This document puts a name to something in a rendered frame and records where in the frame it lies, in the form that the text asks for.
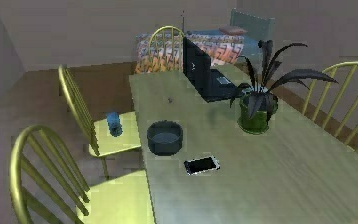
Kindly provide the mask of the dark grey round bowl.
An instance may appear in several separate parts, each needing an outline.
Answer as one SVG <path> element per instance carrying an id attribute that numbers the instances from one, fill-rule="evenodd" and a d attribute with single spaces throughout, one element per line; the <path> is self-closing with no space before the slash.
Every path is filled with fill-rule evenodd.
<path id="1" fill-rule="evenodd" d="M 182 148 L 183 129 L 174 121 L 157 121 L 148 128 L 147 140 L 153 154 L 172 156 Z"/>

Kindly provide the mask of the black open laptop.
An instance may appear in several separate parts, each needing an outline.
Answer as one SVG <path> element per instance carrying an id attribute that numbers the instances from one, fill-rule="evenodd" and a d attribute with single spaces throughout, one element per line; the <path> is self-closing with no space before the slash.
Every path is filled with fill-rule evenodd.
<path id="1" fill-rule="evenodd" d="M 237 86 L 211 68 L 211 57 L 190 39 L 183 38 L 183 73 L 206 102 L 231 99 Z"/>

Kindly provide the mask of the black mobile phone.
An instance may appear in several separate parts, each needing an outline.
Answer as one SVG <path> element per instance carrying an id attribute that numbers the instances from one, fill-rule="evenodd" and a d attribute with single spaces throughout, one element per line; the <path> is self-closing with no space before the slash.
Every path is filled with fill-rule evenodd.
<path id="1" fill-rule="evenodd" d="M 197 175 L 206 171 L 218 170 L 219 161 L 214 156 L 186 160 L 184 167 L 188 175 Z"/>

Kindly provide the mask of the yellow-green wooden chair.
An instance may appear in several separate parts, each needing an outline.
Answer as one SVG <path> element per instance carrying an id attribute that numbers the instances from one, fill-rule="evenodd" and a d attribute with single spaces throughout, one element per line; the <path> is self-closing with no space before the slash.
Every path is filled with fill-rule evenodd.
<path id="1" fill-rule="evenodd" d="M 182 71 L 184 37 L 184 33 L 175 26 L 158 28 L 148 41 L 148 70 Z"/>
<path id="2" fill-rule="evenodd" d="M 110 112 L 105 119 L 94 121 L 66 65 L 58 67 L 58 76 L 67 105 L 89 143 L 89 153 L 102 161 L 104 176 L 109 178 L 106 158 L 141 146 L 136 114 Z"/>
<path id="3" fill-rule="evenodd" d="M 331 65 L 323 73 L 339 78 L 339 86 L 334 87 L 327 82 L 320 92 L 317 105 L 309 112 L 310 98 L 316 85 L 313 80 L 301 113 L 358 153 L 358 61 Z"/>
<path id="4" fill-rule="evenodd" d="M 68 206 L 23 154 L 30 146 L 74 202 Z M 22 185 L 27 174 L 74 224 L 155 224 L 147 174 L 137 170 L 90 186 L 61 137 L 44 125 L 31 125 L 17 136 L 9 178 L 12 207 L 20 224 L 35 224 L 36 213 L 48 224 L 65 224 Z"/>

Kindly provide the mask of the blue small cup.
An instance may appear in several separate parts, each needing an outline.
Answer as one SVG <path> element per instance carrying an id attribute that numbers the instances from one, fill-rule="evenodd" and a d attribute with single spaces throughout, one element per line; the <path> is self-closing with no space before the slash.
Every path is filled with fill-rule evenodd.
<path id="1" fill-rule="evenodd" d="M 106 114 L 106 120 L 110 134 L 114 137 L 122 134 L 122 125 L 117 112 L 110 112 Z"/>

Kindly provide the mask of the bed with patterned orange blanket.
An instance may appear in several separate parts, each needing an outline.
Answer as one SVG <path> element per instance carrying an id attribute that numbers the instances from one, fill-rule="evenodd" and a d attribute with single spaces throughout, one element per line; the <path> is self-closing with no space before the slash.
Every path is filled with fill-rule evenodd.
<path id="1" fill-rule="evenodd" d="M 224 26 L 241 27 L 247 30 L 244 35 L 225 35 L 219 31 L 219 28 L 200 31 L 185 31 L 184 28 L 180 30 L 185 37 L 211 57 L 212 66 L 240 63 L 242 56 L 248 56 L 252 62 L 258 64 L 261 60 L 261 50 L 258 48 L 257 42 L 271 38 L 274 23 L 274 18 L 261 18 L 233 8 L 230 22 Z M 136 74 L 153 73 L 148 70 L 148 41 L 153 33 L 140 34 L 136 37 Z"/>

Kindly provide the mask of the dark plant in green pot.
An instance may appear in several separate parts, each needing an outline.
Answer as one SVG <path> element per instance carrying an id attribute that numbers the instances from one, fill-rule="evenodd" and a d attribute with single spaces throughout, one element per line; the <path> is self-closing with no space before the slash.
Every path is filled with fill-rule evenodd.
<path id="1" fill-rule="evenodd" d="M 239 98 L 240 117 L 238 124 L 250 134 L 262 134 L 269 128 L 269 121 L 278 108 L 278 98 L 272 90 L 287 84 L 298 83 L 308 88 L 305 79 L 336 83 L 336 80 L 323 72 L 313 69 L 294 69 L 282 75 L 269 88 L 267 84 L 282 64 L 278 57 L 291 47 L 306 47 L 304 43 L 291 43 L 273 52 L 273 41 L 258 42 L 262 50 L 262 73 L 258 74 L 249 58 L 245 57 L 250 83 L 239 84 L 230 99 L 230 104 Z"/>

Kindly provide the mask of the pale green dining table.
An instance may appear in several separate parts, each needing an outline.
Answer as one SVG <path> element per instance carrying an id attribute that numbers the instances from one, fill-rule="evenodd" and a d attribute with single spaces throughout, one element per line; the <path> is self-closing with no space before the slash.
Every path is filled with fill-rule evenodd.
<path id="1" fill-rule="evenodd" d="M 171 157 L 143 151 L 156 224 L 358 224 L 358 154 L 285 102 L 250 135 L 238 103 L 205 102 L 179 72 L 129 80 L 143 145 L 156 121 L 184 133 Z M 208 156 L 218 170 L 187 174 L 186 160 Z"/>

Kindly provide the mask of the pink pillow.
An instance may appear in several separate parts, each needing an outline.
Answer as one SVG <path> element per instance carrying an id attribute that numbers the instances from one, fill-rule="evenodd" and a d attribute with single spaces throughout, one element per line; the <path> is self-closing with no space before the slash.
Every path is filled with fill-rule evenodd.
<path id="1" fill-rule="evenodd" d="M 220 27 L 219 31 L 225 35 L 230 35 L 230 36 L 240 36 L 247 33 L 247 30 L 238 26 L 231 26 L 231 25 Z"/>

